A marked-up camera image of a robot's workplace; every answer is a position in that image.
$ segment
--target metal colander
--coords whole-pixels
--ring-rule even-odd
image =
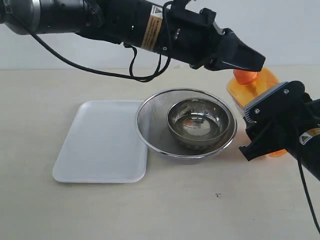
[[[208,99],[219,104],[230,119],[222,140],[200,153],[181,146],[170,133],[167,124],[170,108],[177,102],[189,98]],[[150,149],[180,159],[201,159],[217,155],[231,143],[237,132],[237,120],[223,101],[201,90],[188,88],[168,89],[149,97],[138,109],[135,125],[138,135]]]

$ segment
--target yellow warning sticker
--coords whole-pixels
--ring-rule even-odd
[[[145,30],[141,48],[152,51],[158,40],[163,22],[163,9],[159,6],[152,6],[148,25]]]
[[[306,132],[304,132],[300,138],[299,141],[302,145],[306,145],[307,142],[309,142],[313,137],[320,135],[320,128],[313,128]]]

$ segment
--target stainless steel bowl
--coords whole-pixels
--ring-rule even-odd
[[[203,151],[181,146],[170,133],[167,123],[171,107],[181,100],[190,98],[216,103],[226,112],[229,119],[229,125],[221,140]],[[222,100],[204,91],[189,88],[168,89],[149,97],[136,113],[135,126],[138,135],[149,149],[176,159],[202,159],[216,156],[229,146],[237,132],[237,120]]]
[[[221,103],[205,98],[181,100],[167,114],[172,136],[184,147],[195,151],[217,144],[224,137],[229,123]]]

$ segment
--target white plastic tray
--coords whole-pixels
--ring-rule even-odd
[[[54,165],[61,183],[135,183],[147,146],[135,129],[141,101],[88,101],[78,110]]]

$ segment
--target orange bottle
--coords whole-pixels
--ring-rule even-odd
[[[243,114],[244,107],[256,97],[279,83],[276,76],[267,68],[260,72],[234,70],[234,78],[228,83],[227,91]],[[270,157],[280,157],[287,151],[270,153]]]

